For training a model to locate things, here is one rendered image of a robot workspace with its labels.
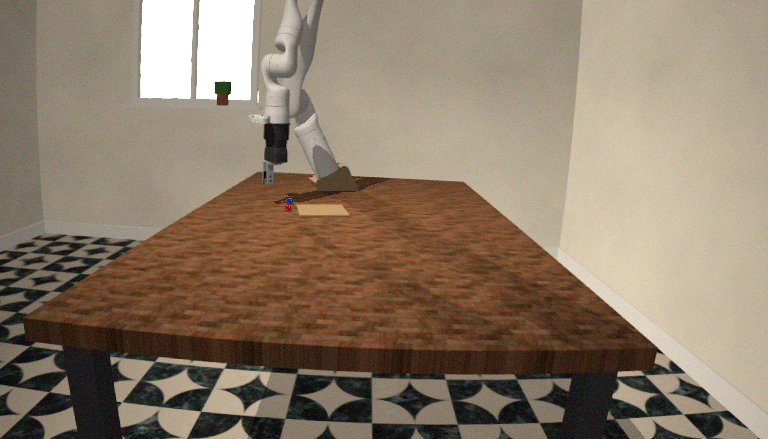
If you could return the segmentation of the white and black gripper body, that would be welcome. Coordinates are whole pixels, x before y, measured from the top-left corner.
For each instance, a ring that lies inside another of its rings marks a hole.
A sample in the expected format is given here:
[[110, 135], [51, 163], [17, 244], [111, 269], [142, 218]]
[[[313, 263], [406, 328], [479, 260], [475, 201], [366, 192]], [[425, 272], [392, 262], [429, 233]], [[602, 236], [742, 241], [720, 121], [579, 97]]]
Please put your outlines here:
[[[269, 118], [268, 122], [267, 118]], [[251, 114], [249, 121], [264, 124], [264, 139], [266, 140], [264, 160], [273, 163], [287, 163], [289, 107], [266, 106], [264, 115]]]

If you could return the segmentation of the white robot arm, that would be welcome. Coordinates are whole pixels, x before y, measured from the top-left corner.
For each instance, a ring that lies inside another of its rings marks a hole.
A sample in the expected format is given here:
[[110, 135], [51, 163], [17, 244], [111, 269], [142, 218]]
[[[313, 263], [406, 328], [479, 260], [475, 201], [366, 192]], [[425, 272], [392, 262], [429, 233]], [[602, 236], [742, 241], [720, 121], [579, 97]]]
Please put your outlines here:
[[[286, 49], [286, 53], [268, 54], [261, 63], [266, 106], [289, 107], [290, 118], [295, 118], [295, 135], [316, 178], [326, 177], [339, 169], [319, 126], [312, 101], [302, 89], [314, 56], [323, 1], [313, 0], [302, 19], [297, 0], [287, 0], [275, 40], [276, 48], [282, 52]], [[282, 86], [277, 78], [283, 78]]]

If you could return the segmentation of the tan square mat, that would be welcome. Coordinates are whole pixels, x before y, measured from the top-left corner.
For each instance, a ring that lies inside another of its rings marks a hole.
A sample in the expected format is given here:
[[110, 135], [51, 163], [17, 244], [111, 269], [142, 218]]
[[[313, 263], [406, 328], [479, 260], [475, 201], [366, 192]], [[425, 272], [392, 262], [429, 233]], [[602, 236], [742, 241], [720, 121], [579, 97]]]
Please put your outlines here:
[[342, 205], [296, 204], [300, 216], [350, 216]]

